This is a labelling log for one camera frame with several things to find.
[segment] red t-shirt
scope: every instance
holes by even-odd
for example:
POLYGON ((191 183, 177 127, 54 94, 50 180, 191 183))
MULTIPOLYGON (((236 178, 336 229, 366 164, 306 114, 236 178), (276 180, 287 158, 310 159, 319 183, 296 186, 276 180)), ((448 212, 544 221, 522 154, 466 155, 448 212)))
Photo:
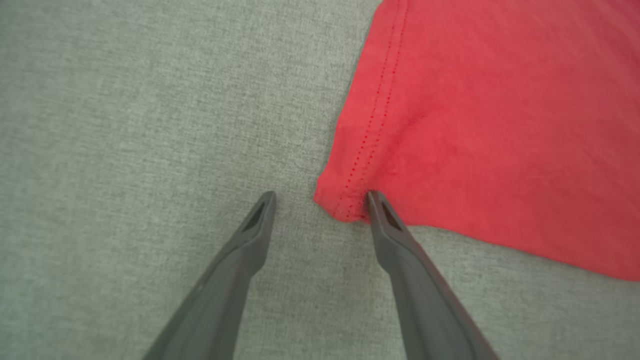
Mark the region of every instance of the red t-shirt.
POLYGON ((315 200, 640 280, 640 1, 384 0, 315 200))

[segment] textured gray fabric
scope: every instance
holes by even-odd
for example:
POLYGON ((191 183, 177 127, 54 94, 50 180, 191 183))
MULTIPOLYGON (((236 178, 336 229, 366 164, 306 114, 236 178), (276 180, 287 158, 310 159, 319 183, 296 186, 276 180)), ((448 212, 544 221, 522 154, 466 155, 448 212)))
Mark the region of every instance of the textured gray fabric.
MULTIPOLYGON (((265 190, 237 359, 403 359, 312 202, 377 0, 0 1, 0 358, 138 359, 265 190)), ((503 359, 640 358, 640 286, 415 228, 503 359)))

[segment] gray upholstery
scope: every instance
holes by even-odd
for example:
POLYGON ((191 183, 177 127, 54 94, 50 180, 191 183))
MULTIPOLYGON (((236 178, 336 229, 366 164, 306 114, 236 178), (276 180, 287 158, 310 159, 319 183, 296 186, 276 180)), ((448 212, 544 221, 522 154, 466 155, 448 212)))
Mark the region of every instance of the gray upholstery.
MULTIPOLYGON (((0 0, 0 358, 139 359, 275 190, 236 358, 403 359, 312 201, 377 2, 0 0)), ((503 359, 640 358, 637 283, 412 231, 503 359)))

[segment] red stitching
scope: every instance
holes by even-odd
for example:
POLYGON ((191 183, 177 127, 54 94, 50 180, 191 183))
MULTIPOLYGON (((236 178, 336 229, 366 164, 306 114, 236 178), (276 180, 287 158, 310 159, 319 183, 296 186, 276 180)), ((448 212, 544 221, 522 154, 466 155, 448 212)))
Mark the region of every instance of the red stitching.
MULTIPOLYGON (((402 49, 402 41, 403 41, 403 37, 404 37, 404 27, 406 25, 406 14, 409 11, 409 0, 406 1, 406 8, 404 9, 404 15, 403 15, 403 23, 402 23, 402 28, 400 30, 400 40, 398 41, 398 52, 396 53, 396 62, 394 64, 394 69, 391 72, 391 83, 389 85, 389 94, 387 95, 387 103, 385 104, 385 112, 383 114, 382 119, 380 120, 380 128, 378 128, 378 133, 376 134, 376 143, 378 143, 380 141, 380 136, 382 135, 382 129, 385 127, 385 123, 387 121, 387 114, 388 114, 388 109, 389 109, 389 103, 391 102, 391 95, 393 93, 393 89, 394 89, 394 81, 396 80, 396 70, 398 67, 398 63, 400 60, 400 50, 402 49)), ((372 150, 369 153, 369 159, 373 159, 373 154, 375 153, 375 150, 372 150)), ((362 178, 360 180, 364 180, 364 178, 367 175, 367 171, 369 169, 369 165, 371 164, 371 162, 367 162, 367 165, 364 167, 363 169, 363 175, 362 178)))
MULTIPOLYGON (((398 14, 398 10, 400 9, 400 1, 401 0, 398 0, 398 2, 397 2, 396 12, 394 13, 394 20, 391 22, 391 32, 390 32, 390 35, 389 35, 389 45, 387 47, 387 54, 385 55, 385 61, 382 64, 382 74, 380 75, 380 82, 378 83, 378 91, 376 92, 376 98, 375 98, 375 100, 373 102, 373 109, 371 110, 371 118, 369 119, 369 123, 367 125, 366 133, 368 133, 369 130, 371 129, 371 122, 372 122, 371 119, 373 119, 374 114, 376 113, 376 107, 378 106, 378 99, 380 98, 380 88, 382 87, 382 80, 385 77, 385 69, 387 68, 387 60, 388 60, 388 57, 389 57, 389 52, 391 52, 391 43, 392 43, 393 36, 394 36, 393 30, 394 30, 394 28, 396 26, 397 14, 398 14)), ((406 11, 404 12, 403 32, 404 32, 404 22, 405 21, 406 21, 406 11)), ((335 216, 335 213, 340 208, 340 204, 342 203, 342 198, 343 198, 345 193, 346 193, 346 191, 343 190, 342 193, 340 194, 340 199, 338 200, 338 204, 336 205, 335 210, 333 211, 333 215, 334 216, 335 216)), ((350 214, 351 214, 351 206, 347 210, 347 216, 346 217, 349 218, 350 214)))

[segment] stitching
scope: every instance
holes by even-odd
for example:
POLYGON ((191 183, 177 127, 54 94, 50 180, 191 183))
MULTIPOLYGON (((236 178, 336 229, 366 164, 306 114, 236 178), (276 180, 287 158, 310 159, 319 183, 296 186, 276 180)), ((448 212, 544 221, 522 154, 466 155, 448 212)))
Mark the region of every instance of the stitching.
MULTIPOLYGON (((378 128, 378 134, 376 135, 376 142, 373 145, 374 149, 376 147, 378 147, 378 142, 380 141, 380 137, 382 135, 383 128, 385 127, 385 123, 387 121, 389 103, 391 102, 391 94, 393 93, 394 82, 396 80, 396 70, 398 68, 398 63, 399 63, 399 60, 400 60, 400 50, 402 49, 402 41, 403 41, 403 37, 404 37, 404 26, 406 24, 406 14, 407 14, 408 11, 409 11, 409 0, 406 1, 406 8, 404 9, 403 23, 402 23, 402 28, 400 30, 400 40, 398 41, 398 52, 396 53, 396 62, 394 64, 394 69, 391 72, 391 84, 389 85, 389 94, 387 95, 387 103, 385 104, 385 112, 383 114, 382 119, 380 120, 380 128, 378 128)), ((363 181, 365 179, 365 177, 367 175, 367 170, 369 169, 369 165, 371 164, 371 159, 373 159, 373 154, 375 152, 376 152, 375 150, 371 150, 371 153, 369 154, 369 162, 367 162, 367 166, 364 168, 363 175, 362 175, 362 178, 360 179, 360 181, 363 181)))
MULTIPOLYGON (((385 61, 382 64, 382 72, 380 74, 380 82, 378 83, 378 91, 376 92, 376 98, 373 102, 373 109, 371 110, 371 117, 369 119, 369 123, 367 125, 367 130, 365 131, 365 136, 364 139, 362 140, 362 145, 360 146, 360 150, 358 151, 358 156, 356 157, 356 161, 354 161, 353 163, 353 168, 351 169, 351 173, 349 174, 349 178, 347 179, 347 184, 344 186, 344 189, 342 190, 342 193, 340 194, 340 198, 338 200, 338 204, 335 207, 335 210, 333 211, 333 216, 335 216, 335 213, 338 211, 338 209, 340 208, 340 204, 342 204, 342 199, 344 197, 344 194, 346 193, 346 189, 349 188, 349 183, 351 182, 351 179, 353 178, 353 173, 356 170, 356 167, 358 166, 358 162, 360 161, 360 158, 362 157, 362 151, 364 150, 364 145, 367 143, 367 139, 369 137, 369 132, 371 130, 371 124, 373 122, 373 118, 374 118, 374 114, 376 112, 376 108, 378 106, 378 99, 380 98, 380 88, 382 87, 382 81, 385 77, 385 69, 387 68, 387 60, 389 57, 389 53, 391 52, 391 43, 393 40, 393 36, 394 36, 394 28, 396 27, 396 19, 397 19, 397 14, 398 14, 398 10, 400 9, 400 1, 398 0, 397 2, 397 7, 396 7, 396 12, 394 13, 394 19, 391 22, 391 32, 389 35, 389 44, 387 47, 387 54, 385 55, 385 61)), ((353 205, 349 205, 349 208, 347 210, 347 216, 346 218, 349 218, 351 216, 351 208, 353 207, 353 205)))

